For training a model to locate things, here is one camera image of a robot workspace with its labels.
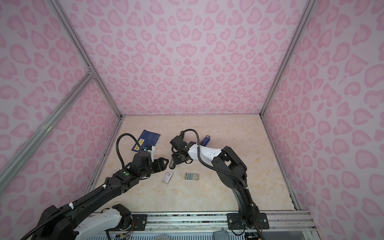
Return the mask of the red white staple box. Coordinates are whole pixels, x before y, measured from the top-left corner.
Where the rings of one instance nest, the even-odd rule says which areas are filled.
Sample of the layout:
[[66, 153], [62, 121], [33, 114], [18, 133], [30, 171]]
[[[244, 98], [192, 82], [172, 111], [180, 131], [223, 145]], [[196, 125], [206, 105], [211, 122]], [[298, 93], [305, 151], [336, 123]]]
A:
[[173, 174], [174, 173], [171, 172], [171, 171], [166, 171], [164, 177], [162, 178], [162, 182], [165, 183], [165, 184], [169, 184]]

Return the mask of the staple tray with staples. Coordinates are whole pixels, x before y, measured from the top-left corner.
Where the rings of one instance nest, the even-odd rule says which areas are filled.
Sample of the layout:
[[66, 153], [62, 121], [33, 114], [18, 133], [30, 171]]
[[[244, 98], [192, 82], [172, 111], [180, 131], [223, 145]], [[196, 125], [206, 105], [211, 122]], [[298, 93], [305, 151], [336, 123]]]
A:
[[198, 181], [199, 180], [199, 174], [197, 174], [197, 173], [185, 173], [185, 180]]

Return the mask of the blue long stapler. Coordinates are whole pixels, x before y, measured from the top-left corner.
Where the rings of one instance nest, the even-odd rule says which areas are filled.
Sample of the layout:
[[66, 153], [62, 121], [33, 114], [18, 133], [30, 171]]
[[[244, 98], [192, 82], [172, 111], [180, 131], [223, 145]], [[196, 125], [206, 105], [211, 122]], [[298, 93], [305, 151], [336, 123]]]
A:
[[211, 137], [209, 135], [206, 135], [206, 137], [200, 142], [200, 145], [206, 147], [210, 142], [210, 140], [211, 140]]

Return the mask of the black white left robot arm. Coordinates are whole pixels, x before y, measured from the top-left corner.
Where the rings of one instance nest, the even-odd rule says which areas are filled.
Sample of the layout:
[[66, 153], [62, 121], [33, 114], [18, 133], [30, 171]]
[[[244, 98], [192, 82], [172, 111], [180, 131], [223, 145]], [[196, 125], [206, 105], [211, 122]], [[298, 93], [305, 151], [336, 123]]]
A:
[[165, 171], [169, 160], [153, 159], [149, 151], [134, 155], [132, 162], [95, 190], [60, 208], [50, 206], [41, 215], [38, 225], [22, 237], [23, 240], [76, 240], [81, 231], [76, 228], [89, 215], [110, 200], [126, 193], [144, 178]]

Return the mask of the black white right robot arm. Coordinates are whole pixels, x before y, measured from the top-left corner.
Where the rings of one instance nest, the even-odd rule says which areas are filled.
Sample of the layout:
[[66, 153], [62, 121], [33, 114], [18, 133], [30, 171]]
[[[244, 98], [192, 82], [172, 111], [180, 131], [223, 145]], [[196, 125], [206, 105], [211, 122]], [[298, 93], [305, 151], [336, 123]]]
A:
[[185, 142], [176, 136], [172, 145], [173, 165], [198, 161], [206, 168], [217, 173], [221, 182], [231, 189], [238, 203], [241, 223], [247, 229], [255, 227], [255, 220], [260, 210], [252, 199], [247, 184], [247, 167], [234, 150], [228, 146], [212, 149], [195, 142]]

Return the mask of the dark blue booklet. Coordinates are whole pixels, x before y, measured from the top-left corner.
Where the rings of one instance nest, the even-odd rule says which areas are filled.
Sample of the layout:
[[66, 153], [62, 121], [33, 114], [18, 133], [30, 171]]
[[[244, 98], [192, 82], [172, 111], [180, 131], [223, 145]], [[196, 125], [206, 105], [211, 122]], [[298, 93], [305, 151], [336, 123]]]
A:
[[131, 151], [132, 152], [139, 152], [140, 151], [140, 147], [138, 146], [138, 144], [144, 149], [147, 145], [150, 145], [150, 146], [155, 146], [158, 142], [158, 140], [160, 139], [160, 134], [158, 133], [154, 133], [154, 132], [150, 132], [150, 131], [147, 131], [147, 130], [143, 130], [143, 132], [141, 133], [141, 135], [138, 137], [138, 139], [135, 141], [135, 144], [134, 146], [132, 147]]

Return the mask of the grey cloth pad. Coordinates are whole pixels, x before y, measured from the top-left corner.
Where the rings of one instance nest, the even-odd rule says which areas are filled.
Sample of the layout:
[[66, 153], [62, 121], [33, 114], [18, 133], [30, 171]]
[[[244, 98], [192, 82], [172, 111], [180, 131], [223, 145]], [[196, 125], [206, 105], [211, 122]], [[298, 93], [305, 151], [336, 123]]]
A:
[[229, 233], [225, 230], [214, 232], [213, 240], [230, 240]]

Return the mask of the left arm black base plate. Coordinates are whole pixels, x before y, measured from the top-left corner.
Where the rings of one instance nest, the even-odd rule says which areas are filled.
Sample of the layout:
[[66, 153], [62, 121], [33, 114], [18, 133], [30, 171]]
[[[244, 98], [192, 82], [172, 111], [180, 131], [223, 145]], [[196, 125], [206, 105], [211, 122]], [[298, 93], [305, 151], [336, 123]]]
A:
[[148, 215], [133, 214], [122, 217], [118, 229], [121, 231], [144, 231], [147, 224]]

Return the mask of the aluminium front rail frame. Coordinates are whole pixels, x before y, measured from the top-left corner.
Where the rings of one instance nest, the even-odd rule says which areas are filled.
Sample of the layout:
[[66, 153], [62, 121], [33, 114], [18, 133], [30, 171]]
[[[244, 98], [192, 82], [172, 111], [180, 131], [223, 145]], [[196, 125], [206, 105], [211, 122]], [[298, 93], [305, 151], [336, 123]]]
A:
[[306, 211], [262, 211], [268, 230], [230, 230], [228, 213], [236, 212], [147, 212], [144, 231], [95, 230], [87, 240], [213, 240], [214, 232], [225, 230], [230, 240], [318, 240], [312, 216]]

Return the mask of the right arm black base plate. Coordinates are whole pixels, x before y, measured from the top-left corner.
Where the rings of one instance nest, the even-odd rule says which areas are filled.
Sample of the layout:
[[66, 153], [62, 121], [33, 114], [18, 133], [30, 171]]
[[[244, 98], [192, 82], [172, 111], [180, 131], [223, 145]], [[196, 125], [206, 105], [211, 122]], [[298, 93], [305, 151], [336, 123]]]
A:
[[[230, 230], [254, 230], [255, 223], [253, 218], [246, 218], [240, 213], [228, 213], [227, 223]], [[268, 230], [270, 228], [266, 213], [259, 213], [256, 217], [256, 226], [260, 230]]]

